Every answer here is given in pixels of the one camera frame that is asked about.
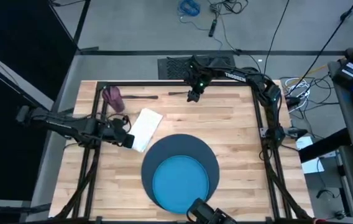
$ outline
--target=wooden table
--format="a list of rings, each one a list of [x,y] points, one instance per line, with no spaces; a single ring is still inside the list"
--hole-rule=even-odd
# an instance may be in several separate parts
[[[91,113],[96,84],[97,81],[81,82],[75,116]],[[120,86],[120,89],[122,95],[158,96],[157,100],[124,100],[125,113],[130,116],[132,124],[142,108],[163,115],[146,151],[159,139],[177,133],[196,136],[211,147],[220,166],[220,180],[208,201],[210,206],[224,210],[237,221],[264,221],[265,217],[273,216],[264,162],[259,158],[260,138],[250,87],[209,86],[198,103],[187,103],[186,94],[168,95],[168,92],[188,91],[189,86]],[[98,108],[102,108],[102,102],[101,99]],[[284,127],[290,127],[284,103],[280,122]],[[294,141],[288,138],[284,145],[295,147]],[[83,151],[78,146],[65,149],[50,209],[51,217],[62,209],[76,189]],[[313,216],[298,153],[284,147],[279,151],[287,189]],[[144,156],[145,153],[102,143],[90,219],[102,216],[103,220],[186,220],[184,215],[167,212],[148,198],[140,179]],[[85,195],[80,216],[83,216]],[[278,190],[277,198],[283,216]]]

